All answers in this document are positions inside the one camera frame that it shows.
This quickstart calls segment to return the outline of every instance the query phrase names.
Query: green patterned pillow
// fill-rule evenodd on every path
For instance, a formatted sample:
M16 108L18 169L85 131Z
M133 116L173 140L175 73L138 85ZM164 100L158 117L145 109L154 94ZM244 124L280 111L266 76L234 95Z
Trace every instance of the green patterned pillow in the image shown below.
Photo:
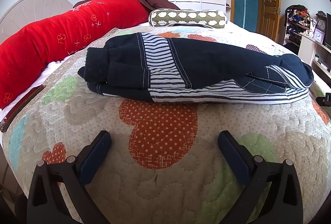
M174 10L156 9L148 17L149 24L153 27L200 25L206 28L224 28L227 23L226 15L218 10Z

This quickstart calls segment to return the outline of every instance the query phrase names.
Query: television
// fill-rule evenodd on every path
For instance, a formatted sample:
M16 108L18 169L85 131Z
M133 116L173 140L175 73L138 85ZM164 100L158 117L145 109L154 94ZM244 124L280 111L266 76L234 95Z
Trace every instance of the television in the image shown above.
M326 31L323 40L323 45L331 47L331 14L326 15Z

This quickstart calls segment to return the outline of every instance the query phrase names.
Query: quilted bedspread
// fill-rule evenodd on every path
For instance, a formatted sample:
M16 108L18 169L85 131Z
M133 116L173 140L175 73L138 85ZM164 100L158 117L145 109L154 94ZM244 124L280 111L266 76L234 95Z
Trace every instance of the quilted bedspread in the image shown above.
M227 43L271 55L289 53L232 23L224 29L113 29L90 46L103 47L113 36L135 32ZM159 104L101 96L77 74L85 55L86 49L77 52L55 71L3 135L5 155L26 195L38 160L49 164L77 155L101 130L110 132L113 144L86 188L113 224L218 223L243 190L218 149L217 136L223 130L253 155L273 162L293 160L304 223L330 192L331 124L311 97L291 104L255 105ZM312 95L330 90L315 76ZM60 188L72 216L79 220L64 184ZM251 220L267 192L268 188Z

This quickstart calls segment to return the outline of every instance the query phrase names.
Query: wooden door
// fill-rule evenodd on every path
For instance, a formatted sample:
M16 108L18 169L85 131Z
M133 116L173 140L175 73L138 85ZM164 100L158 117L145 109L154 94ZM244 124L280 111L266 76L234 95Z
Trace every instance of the wooden door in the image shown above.
M275 41L278 34L280 0L262 0L261 22L258 33Z

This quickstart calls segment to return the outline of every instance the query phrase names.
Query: black clamp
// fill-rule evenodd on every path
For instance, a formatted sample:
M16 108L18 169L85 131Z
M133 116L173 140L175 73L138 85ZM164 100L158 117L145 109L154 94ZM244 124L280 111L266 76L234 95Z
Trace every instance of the black clamp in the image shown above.
M30 186L28 224L79 223L70 216L58 182L65 183L83 223L110 224L84 186L92 182L111 144L110 134L101 131L77 157L69 156L65 162L56 164L38 161ZM238 182L246 186L220 224L246 224L266 182L272 182L267 199L259 217L251 223L302 224L301 191L291 160L273 163L261 156L253 157L228 131L219 134L218 146Z
M290 159L274 163L252 156L228 131L219 134L218 146L237 181L246 186L220 224L246 224L267 182L272 182L267 199L259 217L251 223L303 223L299 180Z
M46 164L38 161L28 198L28 224L79 224L63 200L58 182L65 184L77 213L85 224L109 224L85 189L92 182L104 161L112 139L101 131L77 157L69 156L63 163Z
M331 107L331 93L326 93L325 97L317 97L316 102L319 106Z

